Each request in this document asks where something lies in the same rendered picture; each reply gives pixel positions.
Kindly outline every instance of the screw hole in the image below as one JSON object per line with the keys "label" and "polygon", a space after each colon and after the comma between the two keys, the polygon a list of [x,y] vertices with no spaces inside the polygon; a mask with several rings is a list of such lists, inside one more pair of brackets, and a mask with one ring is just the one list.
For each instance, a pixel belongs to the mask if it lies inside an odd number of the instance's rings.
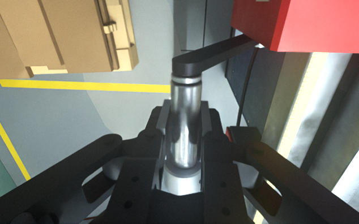
{"label": "screw hole", "polygon": [[131,178],[132,182],[136,182],[137,180],[139,180],[140,178],[138,176],[134,176]]}
{"label": "screw hole", "polygon": [[126,201],[123,206],[125,207],[125,209],[129,209],[130,207],[132,207],[132,201]]}
{"label": "screw hole", "polygon": [[222,181],[221,183],[219,183],[219,186],[221,186],[221,187],[226,187],[227,184],[226,184],[224,181]]}
{"label": "screw hole", "polygon": [[226,207],[223,207],[222,208],[222,213],[225,216],[229,216],[230,215],[230,210],[228,208],[226,208]]}

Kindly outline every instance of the metal ring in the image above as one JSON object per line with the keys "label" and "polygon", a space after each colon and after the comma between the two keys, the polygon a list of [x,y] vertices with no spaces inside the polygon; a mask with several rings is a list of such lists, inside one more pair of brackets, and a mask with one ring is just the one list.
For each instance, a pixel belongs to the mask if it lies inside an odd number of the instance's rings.
{"label": "metal ring", "polygon": [[202,80],[202,75],[190,78],[190,77],[178,77],[172,74],[172,81],[180,84],[194,84]]}

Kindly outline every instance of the yellow strip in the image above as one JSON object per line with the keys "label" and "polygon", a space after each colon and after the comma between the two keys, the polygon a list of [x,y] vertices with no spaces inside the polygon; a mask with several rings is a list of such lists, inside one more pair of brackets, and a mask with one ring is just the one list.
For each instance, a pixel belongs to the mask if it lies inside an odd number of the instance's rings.
{"label": "yellow strip", "polygon": [[16,164],[18,164],[18,167],[20,168],[21,172],[23,173],[24,177],[26,180],[30,180],[31,177],[29,175],[29,173],[27,172],[23,161],[21,161],[18,153],[16,152],[14,146],[12,145],[10,139],[7,136],[7,133],[5,132],[4,128],[2,127],[1,123],[0,123],[0,136],[2,138],[2,140],[4,141],[4,143],[6,144],[8,150],[10,151],[12,157],[14,158]]}
{"label": "yellow strip", "polygon": [[41,80],[2,79],[0,80],[0,85],[2,87],[11,87],[11,88],[170,93],[170,85],[149,85],[149,84],[85,83],[80,81],[41,81]]}
{"label": "yellow strip", "polygon": [[[292,149],[293,142],[298,134],[298,130],[303,120],[303,116],[307,105],[309,103],[311,94],[319,78],[320,72],[327,60],[329,53],[314,52],[310,58],[310,62],[303,78],[302,85],[299,89],[298,96],[294,103],[292,112],[290,114],[287,126],[285,128],[282,140],[280,142],[278,153],[284,158],[288,158],[290,150]],[[274,185],[267,181],[267,183],[275,189]],[[261,224],[263,216],[259,211],[254,216],[254,223]]]}

